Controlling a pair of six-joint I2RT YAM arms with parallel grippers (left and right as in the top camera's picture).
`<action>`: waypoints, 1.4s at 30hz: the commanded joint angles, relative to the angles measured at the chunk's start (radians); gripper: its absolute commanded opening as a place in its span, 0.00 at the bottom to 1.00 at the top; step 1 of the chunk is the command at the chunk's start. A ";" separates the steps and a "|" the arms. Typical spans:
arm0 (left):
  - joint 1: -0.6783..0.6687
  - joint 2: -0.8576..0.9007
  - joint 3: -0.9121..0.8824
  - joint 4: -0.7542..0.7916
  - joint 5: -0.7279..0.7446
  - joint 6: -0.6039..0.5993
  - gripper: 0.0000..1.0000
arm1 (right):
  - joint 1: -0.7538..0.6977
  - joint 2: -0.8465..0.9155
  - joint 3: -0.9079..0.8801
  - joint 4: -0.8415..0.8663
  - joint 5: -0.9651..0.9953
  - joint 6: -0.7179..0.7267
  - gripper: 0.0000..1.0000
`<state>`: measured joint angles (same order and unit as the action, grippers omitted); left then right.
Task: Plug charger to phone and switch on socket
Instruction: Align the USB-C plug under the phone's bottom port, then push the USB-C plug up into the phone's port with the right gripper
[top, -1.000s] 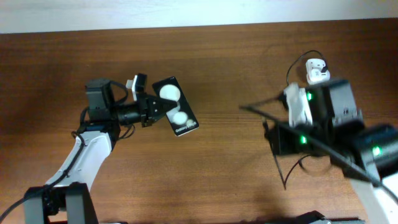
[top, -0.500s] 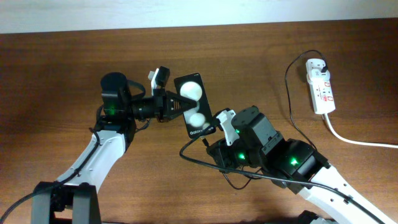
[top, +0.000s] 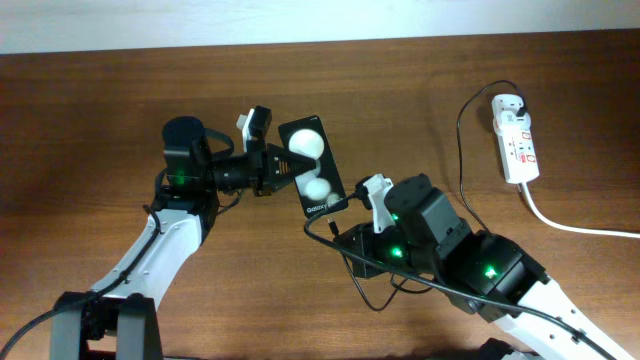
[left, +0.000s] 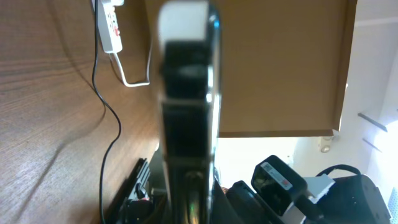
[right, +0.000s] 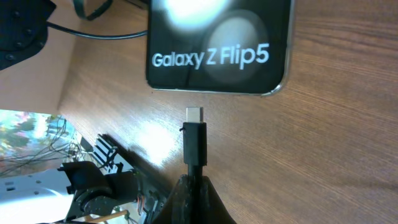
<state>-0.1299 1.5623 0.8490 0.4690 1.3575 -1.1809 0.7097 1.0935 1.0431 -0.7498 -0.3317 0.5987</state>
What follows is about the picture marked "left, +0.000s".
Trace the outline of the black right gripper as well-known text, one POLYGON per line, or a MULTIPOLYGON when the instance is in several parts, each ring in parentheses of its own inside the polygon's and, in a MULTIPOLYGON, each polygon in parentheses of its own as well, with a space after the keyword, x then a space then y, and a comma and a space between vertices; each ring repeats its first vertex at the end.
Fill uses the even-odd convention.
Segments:
POLYGON ((376 223, 391 222, 391 213, 379 188, 366 175, 335 178, 316 202, 298 199, 280 216, 243 181, 226 198, 243 223, 376 223))

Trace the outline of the black smartphone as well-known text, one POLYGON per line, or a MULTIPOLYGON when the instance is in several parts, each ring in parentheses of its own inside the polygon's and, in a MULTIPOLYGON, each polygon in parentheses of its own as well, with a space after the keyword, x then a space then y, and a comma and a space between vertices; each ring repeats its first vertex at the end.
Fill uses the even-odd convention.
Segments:
POLYGON ((171 223, 208 223, 220 123, 221 22, 209 1, 159 11, 158 104, 171 223))

